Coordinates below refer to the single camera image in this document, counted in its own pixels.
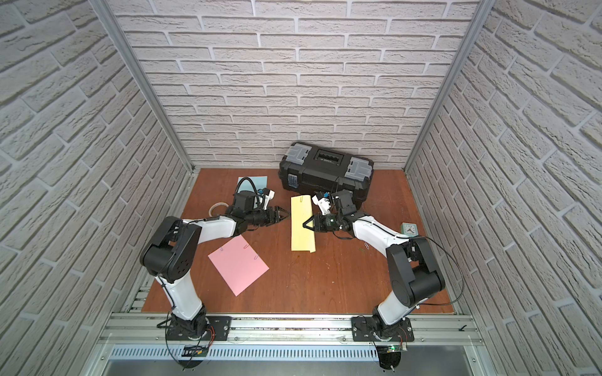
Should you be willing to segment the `yellow paper sheet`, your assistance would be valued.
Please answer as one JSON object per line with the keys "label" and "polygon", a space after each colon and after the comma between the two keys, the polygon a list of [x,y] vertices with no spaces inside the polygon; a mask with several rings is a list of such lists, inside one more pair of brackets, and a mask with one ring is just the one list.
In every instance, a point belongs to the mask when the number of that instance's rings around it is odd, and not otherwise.
{"label": "yellow paper sheet", "polygon": [[309,195],[291,198],[291,244],[293,252],[316,252],[314,232],[304,227],[304,223],[312,216],[312,201]]}

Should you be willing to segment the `light blue paper sheet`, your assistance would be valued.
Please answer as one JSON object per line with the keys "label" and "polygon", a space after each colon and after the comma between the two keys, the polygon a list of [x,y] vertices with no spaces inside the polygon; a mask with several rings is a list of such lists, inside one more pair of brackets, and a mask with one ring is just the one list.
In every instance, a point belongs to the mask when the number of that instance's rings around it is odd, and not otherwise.
{"label": "light blue paper sheet", "polygon": [[245,179],[244,177],[239,177],[237,182],[236,192],[242,191],[261,191],[267,188],[267,177],[266,176],[251,176]]}

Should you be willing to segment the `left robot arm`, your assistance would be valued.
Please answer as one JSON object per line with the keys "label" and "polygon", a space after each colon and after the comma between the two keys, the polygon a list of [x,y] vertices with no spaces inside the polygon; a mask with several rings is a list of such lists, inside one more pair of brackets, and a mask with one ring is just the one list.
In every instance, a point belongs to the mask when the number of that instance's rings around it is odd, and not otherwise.
{"label": "left robot arm", "polygon": [[166,217],[146,248],[140,264],[159,283],[169,301],[170,327],[192,339],[201,338],[209,322],[206,308],[191,280],[191,267],[198,244],[220,238],[234,238],[256,227],[269,227],[288,219],[290,212],[270,206],[274,192],[242,191],[221,216],[184,220]]}

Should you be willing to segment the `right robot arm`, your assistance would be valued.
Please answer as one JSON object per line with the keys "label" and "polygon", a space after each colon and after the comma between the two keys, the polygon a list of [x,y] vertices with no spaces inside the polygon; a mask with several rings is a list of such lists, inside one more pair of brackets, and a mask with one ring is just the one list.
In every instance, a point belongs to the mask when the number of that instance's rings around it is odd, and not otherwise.
{"label": "right robot arm", "polygon": [[392,291],[372,315],[381,332],[445,289],[445,278],[425,237],[384,226],[357,208],[351,191],[316,194],[311,200],[320,212],[305,220],[303,228],[316,233],[344,231],[386,257]]}

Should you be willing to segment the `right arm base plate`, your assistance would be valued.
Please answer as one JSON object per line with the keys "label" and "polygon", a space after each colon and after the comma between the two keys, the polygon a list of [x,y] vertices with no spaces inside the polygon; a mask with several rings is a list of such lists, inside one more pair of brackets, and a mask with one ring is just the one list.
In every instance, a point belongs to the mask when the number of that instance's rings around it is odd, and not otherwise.
{"label": "right arm base plate", "polygon": [[386,325],[378,316],[353,316],[351,331],[355,342],[406,343],[415,341],[409,318],[403,318],[396,324]]}

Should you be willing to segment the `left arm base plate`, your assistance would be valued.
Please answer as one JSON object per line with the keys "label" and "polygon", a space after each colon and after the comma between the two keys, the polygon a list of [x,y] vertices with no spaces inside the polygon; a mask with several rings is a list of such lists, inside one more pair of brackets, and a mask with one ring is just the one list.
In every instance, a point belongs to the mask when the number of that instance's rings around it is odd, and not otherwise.
{"label": "left arm base plate", "polygon": [[231,316],[201,316],[184,321],[174,316],[166,328],[168,341],[202,340],[226,341],[230,332]]}

